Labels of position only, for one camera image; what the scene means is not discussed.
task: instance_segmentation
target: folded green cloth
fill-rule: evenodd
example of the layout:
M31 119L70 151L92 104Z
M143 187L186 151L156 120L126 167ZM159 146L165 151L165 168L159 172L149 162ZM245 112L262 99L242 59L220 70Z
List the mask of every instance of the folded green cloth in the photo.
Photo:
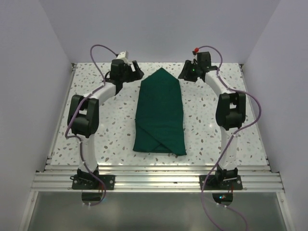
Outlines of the folded green cloth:
M133 150L186 155L180 83L163 68L141 82Z

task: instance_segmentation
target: cloth fold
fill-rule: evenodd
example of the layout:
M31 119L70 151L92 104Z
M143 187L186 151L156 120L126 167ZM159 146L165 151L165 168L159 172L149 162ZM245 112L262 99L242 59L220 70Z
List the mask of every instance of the cloth fold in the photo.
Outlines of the cloth fold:
M133 150L186 155L183 115L180 83L160 68L141 82Z

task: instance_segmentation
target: cable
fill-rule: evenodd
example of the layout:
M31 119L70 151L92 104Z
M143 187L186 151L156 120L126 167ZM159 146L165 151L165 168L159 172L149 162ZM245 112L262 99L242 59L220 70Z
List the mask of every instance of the cable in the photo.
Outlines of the cable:
M223 79L222 79L221 76L219 75L219 71L220 71L220 68L221 68L222 62L223 62L223 60L222 60L222 55L221 55L221 53L220 53L215 47L212 47L212 46L202 46L202 47L199 47L199 48L196 48L196 49L198 49L198 51L199 51L199 49L201 49L201 48L211 48L211 49L214 49L214 50L218 53L218 55L220 56L220 64L219 64L219 67L218 67L218 69L217 69L217 71L216 71L216 75L217 75L218 79L220 80L220 82L222 83L222 85L223 85L226 89L228 89L228 90L231 90L231 91L234 91L234 92L239 92L239 93L244 93L244 94L250 96L250 97L251 97L252 99L254 99L254 101L257 103L258 109L259 109L258 116L257 116L257 118L256 118L252 123L250 123L250 124L248 124L248 125L246 125L246 126L244 126L244 127L242 127L242 128L237 129L237 130L232 134L232 136L230 137L230 139L229 139L229 141L228 141L226 147L224 148L224 150L222 151L220 157L218 158L218 161L214 164L214 166L212 167L212 169L209 171L209 173L207 174L207 176L206 176L206 178L205 178L205 180L204 180L204 183L203 183L203 185L202 185L202 189L201 189L201 201L202 201L203 210L204 210L205 214L207 215L207 217L209 218L209 220L210 220L219 230L223 231L223 229L213 220L213 218L212 218L212 217L209 215L209 213L208 213L208 210L207 210L207 208L206 208L206 206L205 206L205 202L204 202L204 187L205 187L206 181L208 180L209 176L210 176L211 173L214 171L214 169L218 166L218 164L219 164L219 162L221 161L222 157L224 156L224 154L225 154L227 148L230 146L230 144L231 144L231 142L232 142L232 140L233 140L233 138L234 138L234 135L237 134L238 132L240 132L240 131L243 130L243 129L246 129L246 128L250 127L250 126L253 126L253 125L260 119L261 113L262 113L262 108L261 108L260 102L259 102L253 95L251 95L250 93L248 93L248 92L246 92L246 91L243 91L243 90L236 90L236 89L229 88L228 85L223 81ZM227 208L228 208L229 210L235 212L236 214L238 214L238 215L244 220L244 222L245 222L245 230L248 231L248 230L249 230L249 228L248 228L248 222L247 222L246 218L243 216L243 214L241 214L240 212L236 211L235 209L233 209L233 208L231 208L231 207L227 207Z
M108 47L106 47L106 46L104 46L104 45L96 44L96 45L93 45L93 46L91 47L91 49L90 49L90 56L91 56L91 59L92 59L94 65L95 65L95 67L97 68L97 70L99 71L99 73L101 74L101 76L103 77L103 84L102 84L101 86L99 86L99 87L98 87L97 89L95 89L92 93L90 93L88 96L86 96L85 98L83 98L83 99L80 101L80 103L78 104L77 109L75 110L75 112L74 112L74 114L73 114L73 117L72 117L71 121L69 122L69 124L68 124L68 126L67 126L67 129L66 129L66 131L65 131L65 138L66 138L66 139L69 139L69 138L76 138L76 139L79 140L80 159L81 159L81 161L82 161L84 167L85 167L86 170L88 171L88 173L100 183L100 185L102 186L102 190L104 191L104 192L103 192L103 195L102 195L102 197L101 197L101 199L100 199L98 202L93 203L93 204L92 204L92 203L88 203L88 206L95 206L95 205L98 205L100 202L103 201L103 199L104 199L105 196L106 196L106 186L105 186L104 182L103 182L101 179L99 179L97 176L95 176L95 175L91 172L91 170L88 168L87 163L85 162L85 159L84 159L84 156L83 156L83 151L82 151L82 139L81 139L81 137L80 137L80 136L77 136L77 135L71 135L71 136L69 136L68 133L69 133L69 131L70 131L71 127L72 127L72 124L73 124L74 120L76 119L76 117L77 117L77 115L78 115L78 113L79 113L79 110L80 110L82 104L84 103L84 101L86 101L86 100L87 100L88 98L90 98L93 94L95 94L97 91L99 91L100 89L102 89L102 88L105 86L105 83L106 83L105 77L107 77L107 75L110 73L110 71L108 71L108 72L106 73L106 76L104 76L103 73L102 73L102 71L100 70L100 68L97 66L96 62L95 62L94 59L93 59L93 55L92 55L92 49L93 49L94 47L104 47L104 48L108 49L109 51L111 51L115 56L117 56L117 54L116 54L114 51L112 51L110 48L108 48Z

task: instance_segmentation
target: gray wall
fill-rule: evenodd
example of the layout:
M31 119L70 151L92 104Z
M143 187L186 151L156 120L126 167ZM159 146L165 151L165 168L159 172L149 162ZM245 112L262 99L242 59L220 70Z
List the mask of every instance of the gray wall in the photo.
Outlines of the gray wall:
M0 230L18 229L46 162L70 63L37 0L0 1Z
M308 1L281 0L244 65L261 101L269 162L280 171L297 230L308 230Z
M91 45L100 43L143 62L184 62L196 46L212 45L226 62L244 63L279 0L40 2L72 62L89 62ZM100 48L94 53L112 58Z

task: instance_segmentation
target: white speckled tabletop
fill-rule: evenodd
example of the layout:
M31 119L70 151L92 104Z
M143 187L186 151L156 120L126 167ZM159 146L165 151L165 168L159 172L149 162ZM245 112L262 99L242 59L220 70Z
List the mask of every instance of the white speckled tabletop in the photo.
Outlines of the white speckled tabletop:
M139 63L146 78L160 67L178 77L184 63ZM110 63L98 64L103 73ZM238 64L224 64L221 75L235 89L244 90L244 81ZM78 142L66 140L67 114L74 94L85 94L98 87L102 78L91 63L78 63L64 115L52 152L52 165L78 165ZM174 154L137 153L132 150L135 139L135 113L141 81L124 84L120 93L100 107L100 124L95 140L95 154L100 165L187 165L214 164L220 153L220 129L215 121L218 102L212 89L199 80L196 83L180 80L185 129L186 156ZM246 121L253 121L249 101ZM237 160L239 165L266 166L266 156L256 126L240 132Z

